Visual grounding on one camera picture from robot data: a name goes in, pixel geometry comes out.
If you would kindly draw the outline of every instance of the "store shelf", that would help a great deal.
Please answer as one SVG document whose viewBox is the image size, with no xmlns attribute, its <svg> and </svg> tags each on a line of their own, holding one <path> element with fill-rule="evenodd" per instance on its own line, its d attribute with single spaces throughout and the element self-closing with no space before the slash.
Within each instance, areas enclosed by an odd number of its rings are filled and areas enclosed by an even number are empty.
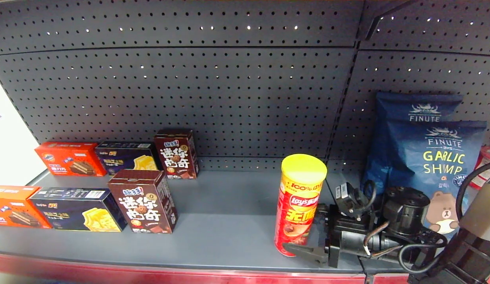
<svg viewBox="0 0 490 284">
<path fill-rule="evenodd" d="M 333 186 L 345 179 L 329 174 Z M 108 177 L 55 177 L 45 187 L 106 187 Z M 357 257 L 342 255 L 338 269 L 284 257 L 273 245 L 279 172 L 203 171 L 197 180 L 170 180 L 180 212 L 174 234 L 70 232 L 0 226 L 0 253 L 85 263 L 191 269 L 359 273 Z M 321 202 L 331 203 L 327 184 Z M 309 245 L 322 244 L 322 224 Z"/>
</svg>

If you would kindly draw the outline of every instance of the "price tag barcode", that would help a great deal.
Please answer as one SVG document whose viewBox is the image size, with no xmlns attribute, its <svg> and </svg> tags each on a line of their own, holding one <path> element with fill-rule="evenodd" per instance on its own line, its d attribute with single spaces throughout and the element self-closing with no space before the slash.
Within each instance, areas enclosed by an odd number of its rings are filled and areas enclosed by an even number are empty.
<svg viewBox="0 0 490 284">
<path fill-rule="evenodd" d="M 90 191 L 84 198 L 100 198 L 104 191 Z"/>
</svg>

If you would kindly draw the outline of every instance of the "lay's logo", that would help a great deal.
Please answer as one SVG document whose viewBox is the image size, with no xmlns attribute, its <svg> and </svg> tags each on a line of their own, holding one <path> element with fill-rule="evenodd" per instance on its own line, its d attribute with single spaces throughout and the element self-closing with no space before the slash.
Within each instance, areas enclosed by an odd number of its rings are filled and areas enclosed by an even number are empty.
<svg viewBox="0 0 490 284">
<path fill-rule="evenodd" d="M 290 197 L 290 206 L 310 207 L 314 204 L 317 204 L 317 201 L 319 201 L 318 196 L 315 196 L 314 198 L 303 198 L 300 196 L 291 196 Z"/>
</svg>

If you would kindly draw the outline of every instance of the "garlic shrimp chip bag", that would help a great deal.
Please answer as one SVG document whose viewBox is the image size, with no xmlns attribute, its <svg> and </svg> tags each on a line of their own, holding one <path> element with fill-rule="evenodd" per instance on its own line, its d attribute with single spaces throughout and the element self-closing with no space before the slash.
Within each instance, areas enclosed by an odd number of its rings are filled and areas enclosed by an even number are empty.
<svg viewBox="0 0 490 284">
<path fill-rule="evenodd" d="M 447 237 L 458 229 L 457 192 L 475 168 L 486 126 L 484 121 L 387 121 L 391 138 L 388 185 L 413 187 L 431 199 L 427 228 Z"/>
<path fill-rule="evenodd" d="M 390 138 L 386 121 L 398 119 L 412 122 L 447 121 L 463 100 L 462 95 L 403 94 L 378 92 L 376 122 L 366 170 L 361 185 L 368 179 L 376 184 L 377 194 L 387 187 L 390 167 Z"/>
</svg>

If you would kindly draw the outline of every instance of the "red shelf edge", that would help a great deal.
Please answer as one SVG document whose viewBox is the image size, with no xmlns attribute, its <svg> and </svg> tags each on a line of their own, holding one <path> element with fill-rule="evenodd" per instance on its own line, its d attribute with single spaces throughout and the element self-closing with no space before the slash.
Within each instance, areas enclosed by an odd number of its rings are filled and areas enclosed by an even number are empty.
<svg viewBox="0 0 490 284">
<path fill-rule="evenodd" d="M 0 272 L 85 283 L 362 284 L 364 275 L 106 265 L 0 254 Z"/>
</svg>

